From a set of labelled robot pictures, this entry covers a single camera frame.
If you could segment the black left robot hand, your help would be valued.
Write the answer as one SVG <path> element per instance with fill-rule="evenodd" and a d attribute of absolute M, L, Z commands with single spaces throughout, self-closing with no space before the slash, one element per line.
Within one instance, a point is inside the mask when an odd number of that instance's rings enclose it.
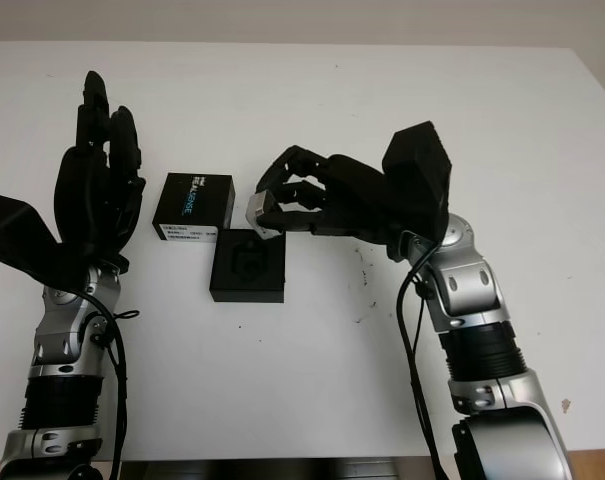
<path fill-rule="evenodd" d="M 54 215 L 63 244 L 121 274 L 129 269 L 121 250 L 136 228 L 146 185 L 141 163 L 131 111 L 111 111 L 103 78 L 89 71 L 75 145 L 65 152 L 56 181 Z"/>

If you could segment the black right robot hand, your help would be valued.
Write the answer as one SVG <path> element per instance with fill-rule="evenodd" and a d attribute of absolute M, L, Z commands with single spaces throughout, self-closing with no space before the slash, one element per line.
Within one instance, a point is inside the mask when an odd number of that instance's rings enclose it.
<path fill-rule="evenodd" d="M 344 155 L 325 158 L 293 145 L 258 181 L 247 220 L 262 238 L 284 232 L 348 236 L 395 256 L 405 229 L 383 174 Z"/>

